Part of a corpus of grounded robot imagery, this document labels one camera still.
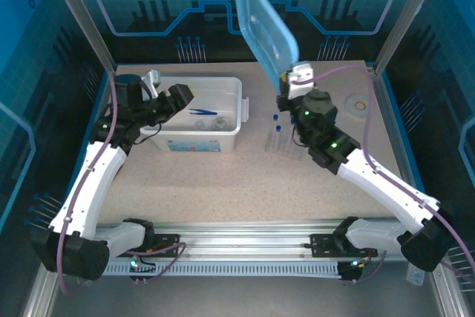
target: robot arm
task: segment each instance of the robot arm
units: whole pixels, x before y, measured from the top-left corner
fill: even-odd
[[[127,219],[119,226],[96,234],[96,224],[105,196],[120,170],[140,128],[161,125],[183,110],[193,99],[186,85],[173,85],[168,93],[157,93],[160,84],[157,71],[141,78],[121,75],[115,79],[118,115],[112,140],[89,173],[74,207],[65,236],[63,271],[67,275],[88,280],[98,279],[111,258],[130,249],[147,249],[153,245],[154,226],[145,220]],[[96,121],[89,138],[84,163],[68,198],[47,231],[38,231],[32,238],[33,248],[46,269],[56,271],[56,251],[66,212],[76,187],[111,129],[108,108]]]
[[[440,202],[419,192],[395,176],[372,157],[373,169],[367,163],[360,144],[335,126],[337,108],[327,92],[318,90],[309,79],[313,69],[299,62],[280,78],[280,111],[289,111],[301,142],[312,159],[322,168],[343,177],[388,208],[401,223],[369,222],[346,219],[335,231],[337,246],[351,244],[355,248],[383,249],[402,254],[416,267],[433,271],[453,245],[449,231],[410,195],[385,180],[386,174],[424,205],[449,218]]]

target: enclosure floor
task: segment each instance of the enclosure floor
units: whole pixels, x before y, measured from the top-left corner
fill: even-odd
[[[348,62],[314,62],[315,74]],[[219,222],[389,217],[391,213],[360,188],[321,169],[304,154],[302,161],[264,151],[275,90],[257,63],[187,65],[120,65],[118,74],[143,76],[156,68],[169,76],[236,76],[249,98],[244,122],[232,153],[164,153],[152,142],[132,149],[112,183],[100,223],[124,218],[153,222]],[[344,110],[345,99],[367,94],[367,77],[342,71],[321,80],[338,108],[337,126],[362,141],[364,121]],[[399,174],[379,108],[370,130],[371,154]]]

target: white plastic container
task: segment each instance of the white plastic container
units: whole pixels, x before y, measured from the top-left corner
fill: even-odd
[[[150,141],[163,151],[234,151],[240,124],[249,118],[249,98],[242,99],[243,86],[239,79],[162,76],[161,80],[158,91],[181,83],[190,87],[194,99],[163,124],[160,133]],[[216,114],[197,115],[192,109]],[[158,126],[140,129],[141,138],[155,134],[157,129]]]

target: glass panel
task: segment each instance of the glass panel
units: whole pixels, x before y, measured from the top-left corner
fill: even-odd
[[[472,243],[474,36],[474,0],[425,0],[387,67],[420,185],[453,204],[455,226]]]
[[[301,59],[373,61],[406,0],[271,0]],[[114,59],[252,61],[235,0],[85,0]]]
[[[103,69],[63,0],[1,0],[0,39],[0,306],[10,317],[39,265],[30,233],[58,205],[43,193],[65,197]]]

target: blue transparent lid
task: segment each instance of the blue transparent lid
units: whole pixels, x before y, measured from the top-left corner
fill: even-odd
[[[280,93],[280,75],[298,61],[295,37],[268,0],[236,0],[236,10],[247,45]]]

